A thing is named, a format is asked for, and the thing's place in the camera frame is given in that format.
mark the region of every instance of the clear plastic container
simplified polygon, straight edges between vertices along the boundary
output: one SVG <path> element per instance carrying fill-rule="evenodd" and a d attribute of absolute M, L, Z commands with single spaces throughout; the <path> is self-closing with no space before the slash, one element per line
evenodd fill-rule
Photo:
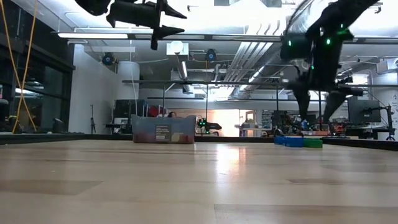
<path fill-rule="evenodd" d="M 195 142 L 196 116 L 186 118 L 131 117 L 135 143 L 177 143 Z"/>

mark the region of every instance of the fluorescent light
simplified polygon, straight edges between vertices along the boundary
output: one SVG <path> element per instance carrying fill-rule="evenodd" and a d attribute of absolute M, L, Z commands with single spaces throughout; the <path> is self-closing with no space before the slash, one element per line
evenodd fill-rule
<path fill-rule="evenodd" d="M 86 33 L 58 33 L 61 38 L 68 39 L 128 39 L 127 34 L 86 34 Z"/>
<path fill-rule="evenodd" d="M 26 94 L 26 95 L 38 95 L 37 93 L 34 93 L 34 92 L 32 92 L 32 91 L 29 91 L 29 90 L 24 90 L 24 91 L 22 91 L 20 88 L 16 88 L 15 89 L 15 92 L 16 93 L 24 93 L 24 94 Z"/>
<path fill-rule="evenodd" d="M 184 74 L 188 74 L 187 73 L 187 64 L 185 63 L 185 61 L 181 62 L 181 64 L 182 64 L 182 69 L 183 69 Z"/>

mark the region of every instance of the black stand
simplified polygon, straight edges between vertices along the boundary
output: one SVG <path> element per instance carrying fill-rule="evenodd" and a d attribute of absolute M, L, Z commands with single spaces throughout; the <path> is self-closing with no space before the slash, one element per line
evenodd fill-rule
<path fill-rule="evenodd" d="M 95 129 L 95 123 L 94 123 L 94 105 L 90 105 L 91 106 L 91 134 L 93 133 L 97 133 L 96 129 Z"/>
<path fill-rule="evenodd" d="M 386 110 L 387 111 L 387 122 L 388 122 L 388 137 L 386 138 L 386 141 L 395 141 L 396 139 L 392 137 L 393 135 L 396 134 L 396 129 L 392 127 L 392 115 L 394 114 L 391 111 L 391 106 L 380 106 L 377 108 L 369 108 L 364 110 L 365 113 L 372 113 L 374 110 Z"/>

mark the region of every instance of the orange cable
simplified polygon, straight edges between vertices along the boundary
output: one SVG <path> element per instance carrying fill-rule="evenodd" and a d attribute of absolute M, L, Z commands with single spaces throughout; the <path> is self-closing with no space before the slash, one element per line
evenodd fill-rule
<path fill-rule="evenodd" d="M 37 3 L 38 3 L 38 0 L 35 0 L 34 20 L 33 20 L 33 24 L 32 24 L 32 30 L 31 30 L 31 33 L 30 33 L 28 56 L 27 56 L 27 61 L 26 61 L 26 66 L 25 66 L 25 73 L 24 73 L 24 78 L 23 78 L 24 84 L 25 84 L 25 78 L 26 78 L 26 75 L 27 75 L 27 67 L 28 67 L 28 64 L 29 64 L 30 50 L 31 50 L 32 41 L 33 41 L 32 37 L 33 37 L 33 32 L 34 32 L 35 20 L 36 20 Z M 13 134 L 15 133 L 15 129 L 17 127 L 17 123 L 18 123 L 18 120 L 19 120 L 19 113 L 20 113 L 20 110 L 21 110 L 21 101 L 24 102 L 24 105 L 25 105 L 28 117 L 30 119 L 30 122 L 32 122 L 33 127 L 34 127 L 34 129 L 36 131 L 36 126 L 35 126 L 35 124 L 33 122 L 33 119 L 31 117 L 30 113 L 29 113 L 29 108 L 28 108 L 28 106 L 26 104 L 26 100 L 24 98 L 24 85 L 21 86 L 21 82 L 20 82 L 19 77 L 18 77 L 18 70 L 17 70 L 16 64 L 15 64 L 15 61 L 14 61 L 14 57 L 12 55 L 11 42 L 10 42 L 10 36 L 9 36 L 9 33 L 8 33 L 8 26 L 7 26 L 7 19 L 6 19 L 6 12 L 5 12 L 4 3 L 3 3 L 2 0 L 0 0 L 0 5 L 1 5 L 1 11 L 2 11 L 2 17 L 3 17 L 3 21 L 4 21 L 4 26 L 6 28 L 6 37 L 7 37 L 8 49 L 9 49 L 9 53 L 10 53 L 12 67 L 14 69 L 14 73 L 15 73 L 15 76 L 16 76 L 18 87 L 19 87 L 19 89 L 21 89 L 21 98 L 19 99 L 19 106 L 18 106 L 18 111 L 17 111 L 17 119 L 16 119 L 16 122 L 14 124 L 13 129 L 12 129 L 12 133 Z"/>

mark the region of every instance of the light fixture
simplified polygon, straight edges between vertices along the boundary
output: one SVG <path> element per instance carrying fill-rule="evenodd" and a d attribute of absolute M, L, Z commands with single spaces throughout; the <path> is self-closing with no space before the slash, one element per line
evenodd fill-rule
<path fill-rule="evenodd" d="M 183 69 L 184 74 L 188 74 L 187 73 L 187 64 L 185 63 L 185 61 L 181 62 L 181 64 L 182 64 L 182 69 Z"/>
<path fill-rule="evenodd" d="M 67 39 L 128 39 L 127 34 L 87 34 L 87 33 L 58 33 L 61 38 Z"/>
<path fill-rule="evenodd" d="M 172 41 L 170 47 L 175 54 L 179 54 L 184 49 L 184 43 L 181 41 Z"/>

